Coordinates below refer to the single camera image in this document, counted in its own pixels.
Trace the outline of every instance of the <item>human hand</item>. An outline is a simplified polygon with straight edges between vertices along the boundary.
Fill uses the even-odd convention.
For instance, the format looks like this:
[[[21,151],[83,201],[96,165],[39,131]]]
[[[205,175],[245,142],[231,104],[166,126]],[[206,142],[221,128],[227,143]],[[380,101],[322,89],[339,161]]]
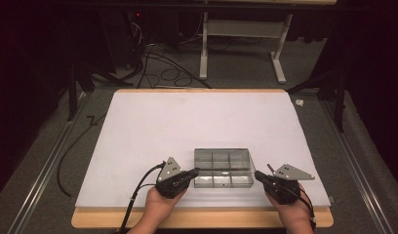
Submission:
[[[143,216],[128,234],[153,234],[157,227],[170,216],[176,203],[181,199],[184,190],[174,199],[162,197],[156,187],[148,190]]]
[[[308,201],[305,193],[301,192],[301,198]],[[268,193],[265,193],[269,202],[278,211],[281,222],[285,228],[292,234],[312,234],[314,233],[310,223],[310,213],[308,207],[300,200],[296,200],[293,204],[280,205]]]

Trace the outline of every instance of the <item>wooden table edge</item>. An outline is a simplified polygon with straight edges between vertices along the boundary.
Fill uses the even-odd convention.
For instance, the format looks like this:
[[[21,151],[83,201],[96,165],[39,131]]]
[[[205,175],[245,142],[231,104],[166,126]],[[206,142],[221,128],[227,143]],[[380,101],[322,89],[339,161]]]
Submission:
[[[120,89],[116,93],[286,93],[281,89]]]
[[[330,208],[314,208],[317,227],[330,227],[334,219]],[[125,209],[76,208],[71,224],[76,228],[118,228]],[[143,214],[132,211],[128,227],[134,226]],[[180,209],[174,210],[160,228],[278,228],[283,227],[273,209]]]

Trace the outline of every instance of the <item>table leg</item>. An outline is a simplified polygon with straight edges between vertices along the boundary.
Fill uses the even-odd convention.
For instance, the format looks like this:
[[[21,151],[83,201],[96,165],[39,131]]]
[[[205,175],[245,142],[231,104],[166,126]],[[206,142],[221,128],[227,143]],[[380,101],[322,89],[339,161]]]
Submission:
[[[279,61],[279,56],[281,55],[282,48],[284,47],[285,39],[287,38],[288,30],[290,29],[291,19],[293,15],[287,15],[285,19],[284,26],[282,27],[281,36],[278,43],[278,48],[276,52],[271,52],[272,64],[274,65],[275,74],[277,76],[277,80],[280,84],[285,84],[286,79],[284,72],[282,70],[281,62]]]
[[[208,77],[208,13],[203,13],[202,54],[200,57],[199,78],[205,80]]]

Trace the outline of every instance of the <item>cable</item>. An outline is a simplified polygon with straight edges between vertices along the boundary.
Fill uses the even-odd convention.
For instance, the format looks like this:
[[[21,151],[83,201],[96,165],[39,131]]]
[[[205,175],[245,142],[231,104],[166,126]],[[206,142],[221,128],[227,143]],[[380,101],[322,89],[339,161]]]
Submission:
[[[149,176],[154,170],[156,170],[156,169],[163,169],[163,168],[165,167],[165,164],[166,164],[166,162],[163,161],[163,163],[154,166],[153,168],[151,168],[151,169],[143,176],[143,178],[142,178],[141,181],[139,182],[139,185],[136,187],[135,192],[133,193],[132,199],[130,200],[129,206],[127,207],[126,214],[124,215],[123,222],[122,222],[122,225],[121,225],[121,227],[120,227],[118,233],[124,234],[125,231],[126,231],[126,230],[125,230],[125,229],[126,229],[126,223],[127,223],[127,221],[129,220],[129,216],[130,216],[130,212],[132,211],[133,204],[134,204],[135,201],[136,201],[136,197],[138,196],[139,190],[145,186],[145,185],[142,185],[143,182],[144,182],[144,180],[145,180],[145,179],[147,178],[147,176]]]
[[[83,137],[84,134],[86,134],[93,126],[95,126],[100,120],[102,120],[107,114],[103,114],[101,115],[95,122],[93,122],[83,133],[81,133],[81,135],[76,138],[71,144],[70,146],[65,150],[65,152],[62,154],[59,165],[57,167],[57,184],[59,185],[59,189],[61,190],[61,192],[63,194],[65,194],[65,196],[71,198],[72,195],[70,193],[68,193],[61,185],[61,181],[60,181],[60,169],[61,169],[61,165],[62,162],[65,159],[65,156],[68,154],[68,152],[71,150],[71,148],[78,142],[78,140],[80,140],[81,137]]]
[[[281,184],[277,184],[277,187],[278,187],[278,188],[281,188],[281,189],[284,189],[284,190],[286,190],[287,192],[291,193],[293,196],[295,196],[296,198],[298,198],[300,201],[302,201],[302,202],[308,207],[309,215],[310,215],[309,222],[310,222],[310,224],[311,224],[312,230],[314,230],[314,229],[315,229],[315,226],[317,225],[316,220],[315,220],[314,207],[312,206],[311,200],[309,199],[309,197],[308,197],[308,195],[305,193],[305,191],[302,190],[302,189],[299,190],[299,191],[302,191],[302,192],[305,194],[306,198],[308,199],[309,204],[308,204],[307,201],[305,201],[305,199],[303,199],[300,195],[296,194],[293,190],[291,190],[291,189],[289,189],[289,188],[287,188],[287,187],[285,187],[285,186],[282,186]]]
[[[133,83],[124,82],[122,79],[119,79],[119,78],[109,74],[108,72],[102,71],[102,70],[96,68],[95,66],[90,65],[89,63],[81,62],[81,64],[83,64],[83,66],[87,70],[89,70],[91,72],[94,72],[94,73],[97,73],[98,75],[102,76],[103,78],[107,79],[108,81],[110,81],[110,82],[112,82],[112,83],[114,83],[116,85],[119,85],[119,86],[133,86]],[[138,66],[135,69],[135,71],[132,72],[131,74],[125,76],[125,79],[133,77],[135,74],[139,73],[139,70],[140,70],[140,64],[138,62]]]
[[[212,45],[212,44],[211,44],[212,40],[216,41],[217,44],[221,44],[221,43],[218,41],[218,39],[219,39],[219,40],[222,39],[223,41],[226,41],[226,40],[227,40],[227,41],[228,41],[228,42],[227,42],[227,45],[224,46],[224,47],[222,47],[222,48],[220,48],[220,49],[212,48],[212,46],[211,46],[211,45]],[[222,37],[222,36],[212,36],[212,37],[209,37],[208,49],[209,49],[210,51],[225,51],[225,50],[227,50],[227,49],[232,45],[232,42],[233,42],[233,40],[232,40],[231,37],[225,38],[225,37]]]
[[[168,60],[169,62],[163,61],[163,60],[161,60],[161,59],[159,59],[159,58],[152,58],[152,57],[150,57],[151,59],[156,59],[156,60],[165,62],[165,63],[167,63],[167,64],[173,65],[173,66],[176,67],[176,68],[180,68],[183,72],[185,72],[185,73],[189,76],[189,78],[184,78],[184,79],[192,79],[192,80],[195,80],[195,81],[201,83],[201,84],[202,84],[203,86],[205,86],[206,88],[211,89],[211,86],[209,86],[206,82],[204,82],[204,81],[202,81],[202,80],[196,78],[192,73],[190,73],[189,71],[187,71],[185,68],[183,68],[181,65],[179,65],[177,62],[171,60],[170,58],[167,58],[167,57],[165,57],[165,56],[162,56],[162,55],[159,55],[159,54],[156,54],[156,53],[151,53],[151,52],[149,52],[149,54],[148,54],[147,56],[149,56],[149,55],[154,55],[154,56],[157,56],[157,57],[159,57],[159,58],[161,58],[161,59]]]
[[[202,20],[203,20],[203,13],[200,15],[198,27],[196,28],[195,34],[190,39],[188,39],[186,41],[183,41],[183,42],[179,42],[181,45],[185,44],[185,43],[188,43],[188,42],[191,42],[191,41],[195,41],[195,40],[197,40],[197,39],[202,37],[202,36],[196,37],[198,35],[198,33],[199,33],[200,26],[202,25]]]
[[[138,63],[134,67],[133,71],[131,73],[129,73],[128,75],[125,75],[121,78],[117,78],[107,72],[102,72],[100,70],[99,71],[93,70],[93,72],[97,73],[99,76],[101,76],[105,80],[101,80],[94,75],[92,75],[92,78],[94,81],[99,82],[100,84],[104,84],[104,85],[113,84],[113,85],[118,85],[118,86],[133,86],[133,83],[127,83],[125,81],[138,75],[142,69],[143,69],[143,63],[142,63],[141,59],[139,59]]]
[[[173,67],[173,69],[170,68],[170,69],[163,70],[162,73],[160,74],[160,77],[163,80],[165,80],[165,81],[175,81],[175,80],[177,80],[180,77],[180,70],[177,67],[175,67],[173,64],[170,64],[168,62],[165,62],[165,63],[167,63],[168,65],[171,65]],[[173,78],[165,78],[165,73],[170,72],[170,71],[176,71],[177,74]]]
[[[144,184],[144,185],[142,185],[140,188],[143,188],[143,187],[145,187],[145,186],[155,186],[156,184],[154,184],[154,183],[147,183],[147,184]]]
[[[147,69],[147,59],[148,59],[148,55],[150,54],[151,50],[153,49],[154,45],[152,47],[150,47],[150,49],[147,52],[147,56],[146,59],[144,60],[144,69],[143,72],[141,73],[141,77],[139,79],[138,85],[136,86],[136,89],[140,88],[141,85],[141,81],[143,80],[143,77],[145,75],[146,69]]]
[[[133,32],[133,37],[134,38],[136,38],[136,34],[138,33],[138,30],[140,32],[140,34],[139,34],[139,42],[138,42],[138,45],[140,45],[141,44],[141,38],[142,38],[141,28],[140,28],[140,26],[138,24],[136,24],[134,22],[132,22],[132,25],[136,27],[136,30]]]
[[[257,44],[262,44],[266,41],[268,41],[269,38],[266,37],[257,37],[255,42],[245,42],[245,41],[241,41],[241,40],[237,40],[240,39],[241,37],[232,37],[232,43],[237,44],[237,45],[247,45],[247,46],[253,46],[253,45],[257,45]]]
[[[156,85],[159,84],[159,82],[160,82],[160,77],[155,74],[145,74],[145,76],[147,78],[147,82],[148,82],[148,85],[150,86],[150,89],[155,89]],[[150,76],[155,77],[157,79],[153,85],[150,82],[150,78],[149,78]]]

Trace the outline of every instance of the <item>gray carpet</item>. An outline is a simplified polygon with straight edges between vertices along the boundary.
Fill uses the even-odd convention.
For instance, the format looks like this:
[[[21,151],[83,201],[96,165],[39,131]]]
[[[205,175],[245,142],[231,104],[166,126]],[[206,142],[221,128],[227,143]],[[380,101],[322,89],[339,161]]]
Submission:
[[[221,43],[212,45],[210,51],[209,72],[206,81],[212,88],[236,89],[288,89],[306,80],[318,58],[324,42],[304,44],[301,41],[287,42],[281,56],[283,69],[288,79],[286,85],[279,85],[275,78],[273,67],[269,61],[268,52],[275,49],[273,41],[251,44],[245,40],[236,43],[227,50]],[[180,47],[177,51],[165,46],[157,46],[151,52],[167,56],[177,61],[186,70],[197,75],[199,72],[200,50],[194,45]],[[164,69],[169,66],[154,59],[148,60],[146,73],[150,74],[141,82],[143,88],[150,86],[174,86],[188,80],[164,81],[156,84]],[[162,78],[171,79],[175,71],[164,73]],[[140,76],[130,82],[135,84]],[[200,82],[193,81],[189,87],[203,87]],[[98,84],[92,94],[86,94],[81,100],[80,111],[75,124],[71,128],[68,139],[63,145],[60,155],[68,146],[89,128],[91,119],[98,119],[106,113],[111,98],[117,87]],[[318,101],[315,90],[306,90],[292,96],[301,98],[304,106],[296,106],[296,111],[312,152],[314,163],[329,196],[334,198],[331,206],[335,224],[331,228],[318,228],[316,233],[398,233],[398,184],[382,162],[378,152],[370,140],[361,120],[356,115],[355,106],[349,96],[345,102],[343,126],[344,134],[336,132],[333,122],[329,118],[328,107],[332,103]],[[46,165],[54,145],[58,142],[63,128],[67,125],[68,99],[64,96],[60,100],[59,109],[42,126],[38,138],[25,156],[19,168],[13,174],[0,195],[0,233],[7,233],[15,220],[22,203]],[[77,196],[87,167],[92,157],[102,121],[87,131],[65,156],[60,168],[60,180],[66,191]],[[372,191],[381,204],[383,213],[392,231],[382,232],[378,221],[373,217],[369,204],[365,202],[365,194],[359,189],[357,175],[347,161],[346,148],[341,144],[341,138],[349,142],[362,173],[370,183]],[[70,221],[74,212],[74,199],[66,197],[57,185],[56,171],[51,171],[50,179],[45,189],[37,199],[31,215],[26,218],[23,233],[111,233],[113,230],[75,229]],[[212,233],[205,230],[161,231],[157,233]],[[220,230],[219,233],[269,233],[268,230]]]

